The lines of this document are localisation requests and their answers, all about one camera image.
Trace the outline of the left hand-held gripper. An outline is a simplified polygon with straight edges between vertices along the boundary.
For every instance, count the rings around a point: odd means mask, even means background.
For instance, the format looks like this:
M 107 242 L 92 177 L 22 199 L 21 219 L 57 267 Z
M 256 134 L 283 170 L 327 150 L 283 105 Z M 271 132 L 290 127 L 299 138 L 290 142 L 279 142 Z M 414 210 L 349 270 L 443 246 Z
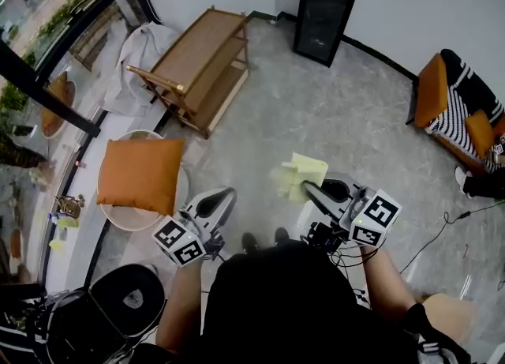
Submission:
M 237 200 L 231 187 L 215 188 L 196 195 L 176 217 L 154 230 L 155 244 L 177 266 L 200 259 L 214 261 L 224 247 L 219 228 L 228 220 Z

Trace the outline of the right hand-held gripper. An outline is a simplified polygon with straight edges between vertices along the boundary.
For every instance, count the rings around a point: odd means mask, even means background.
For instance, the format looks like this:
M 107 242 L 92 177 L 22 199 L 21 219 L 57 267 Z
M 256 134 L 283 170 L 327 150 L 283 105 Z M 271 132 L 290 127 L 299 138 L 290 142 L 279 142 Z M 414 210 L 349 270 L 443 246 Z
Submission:
M 329 173 L 322 189 L 303 181 L 306 196 L 326 216 L 339 220 L 348 239 L 359 245 L 380 245 L 402 211 L 402 206 L 383 190 L 361 187 L 343 173 Z

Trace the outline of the yellow cloth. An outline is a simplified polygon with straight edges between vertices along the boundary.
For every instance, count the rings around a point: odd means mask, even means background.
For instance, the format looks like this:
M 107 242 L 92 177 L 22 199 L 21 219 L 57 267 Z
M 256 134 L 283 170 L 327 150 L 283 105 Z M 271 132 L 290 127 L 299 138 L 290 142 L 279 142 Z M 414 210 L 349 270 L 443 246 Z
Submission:
M 309 198 L 302 186 L 303 181 L 307 180 L 321 186 L 327 170 L 326 162 L 294 152 L 290 162 L 282 162 L 280 167 L 271 171 L 270 178 L 280 197 L 293 203 L 304 204 Z

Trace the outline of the wooden serving cart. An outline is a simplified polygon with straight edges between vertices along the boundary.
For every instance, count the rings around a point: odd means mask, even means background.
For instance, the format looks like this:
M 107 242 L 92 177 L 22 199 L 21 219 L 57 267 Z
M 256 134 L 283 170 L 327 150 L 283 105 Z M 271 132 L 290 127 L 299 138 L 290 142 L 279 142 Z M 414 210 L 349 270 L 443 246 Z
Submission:
M 206 9 L 142 79 L 183 126 L 208 139 L 249 76 L 247 17 Z

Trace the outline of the person's left forearm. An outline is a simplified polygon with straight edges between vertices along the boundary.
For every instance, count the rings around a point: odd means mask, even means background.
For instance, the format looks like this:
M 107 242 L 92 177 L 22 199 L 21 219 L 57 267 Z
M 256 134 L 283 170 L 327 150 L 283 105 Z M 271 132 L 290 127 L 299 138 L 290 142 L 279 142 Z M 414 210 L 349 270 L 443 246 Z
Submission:
M 161 316 L 155 344 L 181 354 L 199 337 L 201 329 L 201 269 L 198 260 L 177 269 Z

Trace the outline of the person's right forearm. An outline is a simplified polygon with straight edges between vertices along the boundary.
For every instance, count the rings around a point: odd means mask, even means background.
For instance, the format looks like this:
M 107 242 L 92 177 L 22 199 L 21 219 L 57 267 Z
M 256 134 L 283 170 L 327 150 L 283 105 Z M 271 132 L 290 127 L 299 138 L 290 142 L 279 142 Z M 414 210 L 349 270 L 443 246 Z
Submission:
M 389 254 L 383 248 L 373 250 L 369 246 L 362 246 L 361 255 L 372 308 L 362 313 L 361 327 L 380 331 L 392 328 L 413 338 L 413 333 L 406 332 L 404 325 L 407 313 L 417 301 Z

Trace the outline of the large orange cushion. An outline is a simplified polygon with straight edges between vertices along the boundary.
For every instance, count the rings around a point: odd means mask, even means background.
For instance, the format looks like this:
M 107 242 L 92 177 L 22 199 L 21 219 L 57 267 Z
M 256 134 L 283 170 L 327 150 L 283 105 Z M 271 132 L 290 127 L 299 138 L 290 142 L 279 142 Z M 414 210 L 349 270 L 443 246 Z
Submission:
M 98 178 L 98 205 L 174 212 L 182 139 L 109 140 Z

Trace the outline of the white round chair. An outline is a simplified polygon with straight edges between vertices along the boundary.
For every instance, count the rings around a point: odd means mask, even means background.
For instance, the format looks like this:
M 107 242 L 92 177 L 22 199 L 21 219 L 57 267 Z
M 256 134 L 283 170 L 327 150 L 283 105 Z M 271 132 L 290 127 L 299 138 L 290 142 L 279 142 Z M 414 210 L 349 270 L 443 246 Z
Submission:
M 163 138 L 147 129 L 135 129 L 129 131 L 119 138 L 120 141 L 129 141 L 131 139 L 142 140 L 162 140 Z M 188 171 L 185 165 L 181 164 L 178 172 L 178 182 L 175 194 L 174 207 L 180 208 L 189 201 L 190 196 L 190 181 Z M 159 225 L 166 216 L 162 216 L 157 212 L 151 212 L 133 207 L 123 207 L 116 205 L 100 205 L 105 217 L 117 228 L 123 231 L 142 231 L 150 227 Z

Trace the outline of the person's black shirt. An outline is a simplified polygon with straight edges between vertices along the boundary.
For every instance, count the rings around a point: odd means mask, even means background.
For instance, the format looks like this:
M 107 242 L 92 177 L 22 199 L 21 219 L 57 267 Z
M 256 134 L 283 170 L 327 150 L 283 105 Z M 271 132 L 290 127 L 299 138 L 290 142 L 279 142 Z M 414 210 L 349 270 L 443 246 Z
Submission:
M 219 266 L 194 357 L 205 364 L 417 364 L 407 333 L 358 305 L 327 255 L 301 242 Z

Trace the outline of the black round chair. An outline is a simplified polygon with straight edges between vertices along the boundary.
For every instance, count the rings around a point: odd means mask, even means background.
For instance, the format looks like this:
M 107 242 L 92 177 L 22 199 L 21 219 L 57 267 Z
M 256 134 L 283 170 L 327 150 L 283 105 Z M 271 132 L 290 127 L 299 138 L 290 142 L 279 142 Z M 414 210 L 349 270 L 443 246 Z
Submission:
M 116 364 L 159 322 L 165 292 L 148 266 L 124 265 L 56 297 L 47 319 L 51 364 Z

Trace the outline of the brown bag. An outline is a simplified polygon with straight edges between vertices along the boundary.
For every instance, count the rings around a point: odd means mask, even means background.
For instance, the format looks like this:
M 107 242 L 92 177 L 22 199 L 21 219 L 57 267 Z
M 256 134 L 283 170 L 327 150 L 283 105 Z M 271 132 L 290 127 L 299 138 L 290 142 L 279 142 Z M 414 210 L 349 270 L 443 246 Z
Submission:
M 81 210 L 85 205 L 85 199 L 82 194 L 79 194 L 77 197 L 58 196 L 55 198 L 55 201 L 58 205 L 58 211 L 61 214 L 70 216 L 74 219 L 80 217 Z

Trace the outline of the small orange cushion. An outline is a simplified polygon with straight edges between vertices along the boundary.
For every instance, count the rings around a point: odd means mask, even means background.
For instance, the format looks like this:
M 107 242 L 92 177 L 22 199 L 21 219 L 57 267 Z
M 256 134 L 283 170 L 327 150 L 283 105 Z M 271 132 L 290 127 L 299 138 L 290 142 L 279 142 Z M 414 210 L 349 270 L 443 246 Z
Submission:
M 478 156 L 484 159 L 495 144 L 495 133 L 483 110 L 466 118 L 466 129 Z

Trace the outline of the yellow-green bag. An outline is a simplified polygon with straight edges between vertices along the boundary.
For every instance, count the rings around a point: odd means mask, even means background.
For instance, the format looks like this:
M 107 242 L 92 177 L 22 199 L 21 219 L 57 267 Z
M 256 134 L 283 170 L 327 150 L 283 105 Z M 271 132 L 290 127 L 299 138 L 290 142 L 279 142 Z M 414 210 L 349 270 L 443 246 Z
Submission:
M 49 215 L 50 221 L 55 225 L 54 237 L 49 242 L 49 247 L 54 251 L 65 249 L 67 230 L 77 229 L 79 219 L 64 213 L 55 213 Z

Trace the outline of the black glass-door fridge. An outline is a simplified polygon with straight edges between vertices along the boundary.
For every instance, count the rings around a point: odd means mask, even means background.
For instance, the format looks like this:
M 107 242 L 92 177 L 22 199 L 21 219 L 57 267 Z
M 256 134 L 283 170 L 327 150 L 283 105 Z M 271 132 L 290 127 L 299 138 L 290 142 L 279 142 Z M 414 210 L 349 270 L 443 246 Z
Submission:
M 342 40 L 355 0 L 300 0 L 293 50 L 327 67 Z

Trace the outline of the black window frame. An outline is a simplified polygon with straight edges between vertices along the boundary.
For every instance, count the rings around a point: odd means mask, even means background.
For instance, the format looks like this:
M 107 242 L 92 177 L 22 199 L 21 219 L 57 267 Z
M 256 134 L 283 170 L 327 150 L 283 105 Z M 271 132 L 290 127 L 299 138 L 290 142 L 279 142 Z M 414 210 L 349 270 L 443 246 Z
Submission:
M 70 25 L 65 28 L 57 38 L 56 43 L 50 47 L 47 54 L 34 68 L 29 66 L 6 43 L 0 40 L 0 76 L 19 88 L 39 105 L 54 112 L 91 137 L 99 136 L 99 126 L 69 106 L 58 102 L 44 89 L 44 85 L 48 82 L 50 72 L 54 70 L 58 61 L 92 22 L 114 1 L 91 0 L 83 9 L 79 10 L 77 15 L 70 19 Z M 161 22 L 150 0 L 137 1 L 149 21 L 154 21 L 157 24 Z

